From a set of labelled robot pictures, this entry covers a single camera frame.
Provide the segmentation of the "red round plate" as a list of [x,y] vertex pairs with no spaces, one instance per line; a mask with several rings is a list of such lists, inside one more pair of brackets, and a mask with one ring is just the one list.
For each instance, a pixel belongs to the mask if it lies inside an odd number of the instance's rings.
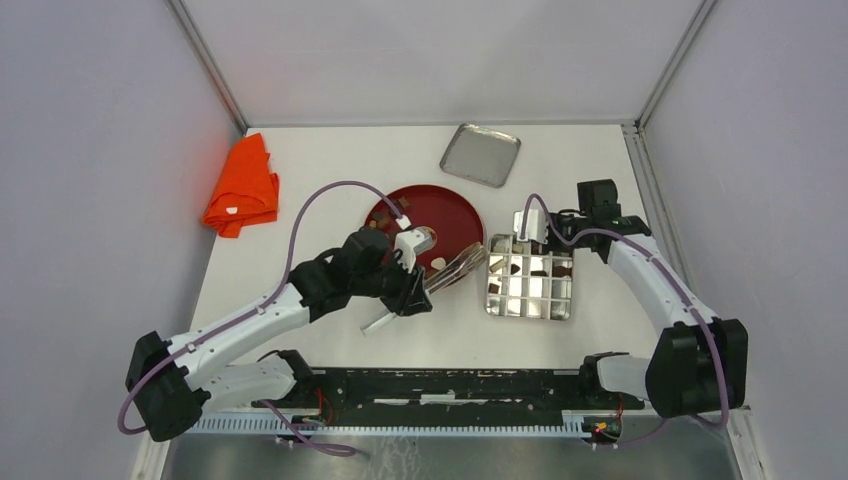
[[390,200],[412,222],[427,227],[435,245],[417,257],[425,268],[425,277],[437,271],[430,266],[436,257],[450,262],[468,245],[484,242],[484,226],[477,210],[453,190],[436,185],[411,185],[388,194]]

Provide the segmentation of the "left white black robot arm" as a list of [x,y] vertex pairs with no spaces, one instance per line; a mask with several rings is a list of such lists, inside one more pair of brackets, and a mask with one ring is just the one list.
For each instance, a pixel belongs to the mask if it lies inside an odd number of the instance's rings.
[[168,339],[156,331],[143,335],[130,360],[119,430],[164,442],[187,432],[207,412],[278,399],[290,407],[306,405],[314,381],[298,352],[284,350],[249,364],[237,359],[346,308],[354,297],[376,298],[400,317],[430,312],[425,269],[417,256],[432,245],[432,236],[422,227],[393,238],[362,227],[342,246],[297,265],[230,319]]

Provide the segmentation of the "silver serving tongs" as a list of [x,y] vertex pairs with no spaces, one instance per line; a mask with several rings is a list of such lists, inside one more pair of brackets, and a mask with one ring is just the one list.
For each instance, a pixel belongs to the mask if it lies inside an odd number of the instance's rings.
[[[424,291],[428,296],[432,296],[439,290],[460,281],[480,267],[486,260],[486,257],[487,251],[482,243],[475,242],[468,245],[453,260],[448,262],[444,268],[424,280]],[[398,314],[386,310],[376,319],[362,325],[360,331],[364,336],[372,335],[398,317]]]

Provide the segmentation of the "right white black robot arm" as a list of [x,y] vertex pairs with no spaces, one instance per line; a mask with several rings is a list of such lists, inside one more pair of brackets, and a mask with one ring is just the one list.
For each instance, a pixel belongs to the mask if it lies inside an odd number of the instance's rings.
[[658,332],[650,358],[591,355],[577,382],[580,400],[602,408],[617,393],[649,402],[660,417],[727,424],[744,404],[749,336],[738,319],[722,319],[685,285],[663,257],[647,224],[625,216],[611,179],[580,182],[578,209],[557,215],[548,231],[558,244],[597,254],[629,287]]

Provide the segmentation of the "pink tin box with dividers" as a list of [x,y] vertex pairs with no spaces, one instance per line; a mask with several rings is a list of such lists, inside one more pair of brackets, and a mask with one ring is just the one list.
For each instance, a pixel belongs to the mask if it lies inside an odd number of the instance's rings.
[[[493,317],[566,321],[572,313],[573,252],[547,252],[535,242],[519,243],[514,236],[497,234],[488,244],[488,269],[485,310]],[[505,258],[504,268],[496,273],[489,266]],[[510,274],[510,265],[521,267]],[[531,271],[546,270],[548,277],[533,277]],[[490,294],[490,283],[501,286],[499,294]]]

